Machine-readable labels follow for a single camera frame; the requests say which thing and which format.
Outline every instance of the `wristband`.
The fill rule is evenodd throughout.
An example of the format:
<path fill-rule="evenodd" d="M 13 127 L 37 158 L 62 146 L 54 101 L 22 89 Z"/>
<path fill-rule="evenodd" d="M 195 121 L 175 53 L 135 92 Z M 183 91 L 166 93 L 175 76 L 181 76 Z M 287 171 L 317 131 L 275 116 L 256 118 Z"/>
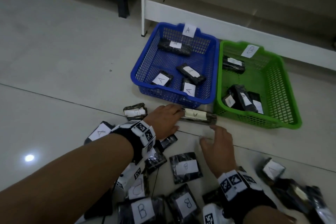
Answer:
<path fill-rule="evenodd" d="M 111 133 L 119 134 L 131 143 L 134 151 L 132 162 L 135 164 L 147 157 L 156 139 L 153 127 L 143 120 L 130 120 L 120 124 Z"/>
<path fill-rule="evenodd" d="M 228 213 L 236 224 L 242 224 L 246 214 L 257 206 L 266 205 L 277 209 L 263 189 L 244 171 L 223 173 L 218 182 L 225 195 L 224 213 Z"/>

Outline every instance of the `blue plastic basket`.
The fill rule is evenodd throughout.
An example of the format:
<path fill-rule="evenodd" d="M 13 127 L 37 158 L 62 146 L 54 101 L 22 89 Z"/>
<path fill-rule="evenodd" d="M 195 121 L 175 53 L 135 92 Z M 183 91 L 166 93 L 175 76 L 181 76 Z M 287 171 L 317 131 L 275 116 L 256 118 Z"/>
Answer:
<path fill-rule="evenodd" d="M 131 79 L 139 86 L 142 94 L 185 107 L 197 108 L 201 104 L 212 103 L 216 97 L 219 41 L 211 35 L 203 34 L 199 28 L 194 38 L 182 35 L 183 28 L 184 24 L 176 26 L 164 22 L 158 23 L 131 72 Z M 184 57 L 159 50 L 158 43 L 162 37 L 190 44 L 193 48 L 191 56 Z M 180 91 L 183 76 L 176 67 L 183 63 L 187 63 L 207 78 L 202 85 L 196 86 L 195 97 Z M 174 76 L 168 87 L 150 84 L 160 70 Z"/>

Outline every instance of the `green plastic basket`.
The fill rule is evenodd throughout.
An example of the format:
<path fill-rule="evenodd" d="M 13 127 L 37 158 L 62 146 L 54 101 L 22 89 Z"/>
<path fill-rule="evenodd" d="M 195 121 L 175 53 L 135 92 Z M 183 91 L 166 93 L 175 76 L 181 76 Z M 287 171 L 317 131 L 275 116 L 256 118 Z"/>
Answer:
<path fill-rule="evenodd" d="M 301 117 L 282 58 L 261 46 L 253 57 L 242 57 L 249 44 L 225 40 L 220 43 L 215 113 L 262 128 L 300 128 Z M 244 61 L 245 72 L 237 74 L 222 69 L 223 55 Z M 260 94 L 264 115 L 224 105 L 222 98 L 233 84 L 243 84 L 247 91 Z"/>

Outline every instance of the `basket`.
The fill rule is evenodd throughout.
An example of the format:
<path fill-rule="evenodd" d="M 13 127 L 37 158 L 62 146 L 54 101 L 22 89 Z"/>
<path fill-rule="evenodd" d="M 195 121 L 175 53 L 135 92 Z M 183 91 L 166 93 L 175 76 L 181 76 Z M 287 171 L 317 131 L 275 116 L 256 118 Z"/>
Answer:
<path fill-rule="evenodd" d="M 263 47 L 251 58 L 242 57 L 241 54 L 247 45 L 249 43 L 246 42 L 220 43 L 215 113 L 262 128 L 300 128 L 301 117 L 282 58 L 265 51 Z M 245 72 L 237 74 L 222 69 L 223 55 L 244 61 Z M 233 84 L 242 84 L 247 91 L 260 94 L 264 115 L 224 105 L 222 98 Z"/>
<path fill-rule="evenodd" d="M 203 34 L 200 29 L 196 30 L 194 38 L 182 35 L 183 28 L 184 24 L 158 23 L 132 69 L 131 79 L 139 86 L 142 94 L 195 109 L 201 104 L 209 104 L 215 100 L 219 41 L 211 35 Z M 191 56 L 184 57 L 159 50 L 158 42 L 162 37 L 190 44 L 192 46 Z M 202 85 L 196 86 L 195 97 L 180 91 L 183 76 L 176 66 L 183 63 L 187 63 L 207 78 Z M 174 76 L 168 87 L 150 84 L 160 70 Z"/>

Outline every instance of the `hand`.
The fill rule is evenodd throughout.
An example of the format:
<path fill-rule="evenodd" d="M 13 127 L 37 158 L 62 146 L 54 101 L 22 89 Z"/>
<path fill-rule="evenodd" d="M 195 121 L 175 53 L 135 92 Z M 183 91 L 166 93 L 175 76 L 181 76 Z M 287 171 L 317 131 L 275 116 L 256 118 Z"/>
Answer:
<path fill-rule="evenodd" d="M 175 124 L 184 115 L 181 108 L 175 104 L 161 105 L 144 118 L 143 121 L 153 127 L 156 140 L 165 139 L 179 129 Z"/>
<path fill-rule="evenodd" d="M 208 143 L 205 138 L 201 138 L 199 144 L 210 171 L 219 178 L 222 173 L 237 170 L 232 135 L 225 128 L 216 125 L 210 128 L 215 131 L 214 143 Z"/>

